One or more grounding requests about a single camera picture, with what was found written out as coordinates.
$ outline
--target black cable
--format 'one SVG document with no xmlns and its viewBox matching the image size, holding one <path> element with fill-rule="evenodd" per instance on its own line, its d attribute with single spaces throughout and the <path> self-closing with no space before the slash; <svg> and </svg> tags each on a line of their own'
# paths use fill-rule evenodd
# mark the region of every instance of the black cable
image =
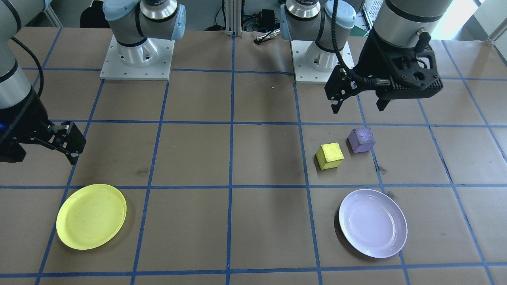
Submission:
<svg viewBox="0 0 507 285">
<path fill-rule="evenodd" d="M 222 14 L 224 15 L 224 27 L 227 27 L 227 21 L 225 20 L 225 0 L 222 0 Z"/>
<path fill-rule="evenodd" d="M 338 61 L 340 65 L 347 71 L 347 74 L 350 76 L 350 78 L 354 81 L 362 82 L 368 85 L 376 85 L 371 78 L 366 78 L 359 76 L 353 69 L 350 69 L 345 61 L 343 60 L 342 55 L 340 54 L 340 51 L 338 50 L 338 44 L 336 42 L 336 14 L 338 12 L 338 0 L 333 1 L 333 15 L 331 17 L 331 37 L 333 42 L 333 49 L 335 50 L 336 57 L 338 58 Z"/>
<path fill-rule="evenodd" d="M 218 15 L 219 15 L 219 13 L 220 13 L 220 9 L 221 9 L 221 8 L 219 8 L 219 9 L 216 11 L 216 14 L 215 14 L 215 25 L 217 25 L 217 26 L 218 26 L 218 23 L 216 22 L 216 18 L 217 18 L 217 16 L 218 16 Z"/>
<path fill-rule="evenodd" d="M 253 42 L 254 42 L 255 44 L 257 44 L 257 45 L 260 45 L 261 43 L 263 43 L 263 42 L 265 42 L 265 41 L 269 41 L 269 40 L 271 40 L 271 39 L 268 39 L 268 40 L 267 40 L 266 38 L 267 38 L 270 34 L 272 34 L 274 31 L 275 31 L 275 30 L 270 31 L 269 33 L 267 33 L 267 34 L 266 34 L 266 36 L 265 36 L 264 38 L 260 39 L 259 41 L 257 41 L 257 39 L 255 39 Z"/>
<path fill-rule="evenodd" d="M 17 43 L 22 49 L 24 49 L 35 61 L 35 64 L 37 65 L 37 69 L 39 70 L 39 77 L 41 78 L 41 81 L 39 83 L 39 91 L 37 92 L 37 95 L 40 97 L 42 95 L 42 90 L 44 89 L 44 73 L 42 71 L 42 66 L 35 54 L 26 46 L 24 45 L 20 40 L 18 40 L 15 37 L 11 38 L 15 43 Z"/>
</svg>

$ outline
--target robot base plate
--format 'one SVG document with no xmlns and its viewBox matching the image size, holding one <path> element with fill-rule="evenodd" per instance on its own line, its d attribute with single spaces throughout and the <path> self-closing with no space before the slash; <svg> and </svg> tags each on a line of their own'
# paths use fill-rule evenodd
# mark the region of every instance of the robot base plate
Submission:
<svg viewBox="0 0 507 285">
<path fill-rule="evenodd" d="M 305 52 L 311 45 L 312 41 L 291 41 L 292 59 L 294 64 L 296 83 L 302 84 L 326 84 L 331 72 L 320 72 L 313 69 L 305 61 Z M 354 67 L 354 61 L 350 54 L 348 42 L 342 50 L 342 57 L 349 68 Z"/>
<path fill-rule="evenodd" d="M 151 39 L 159 48 L 158 62 L 149 66 L 130 67 L 125 65 L 118 53 L 115 36 L 111 39 L 100 78 L 106 80 L 168 80 L 171 70 L 174 41 Z"/>
</svg>

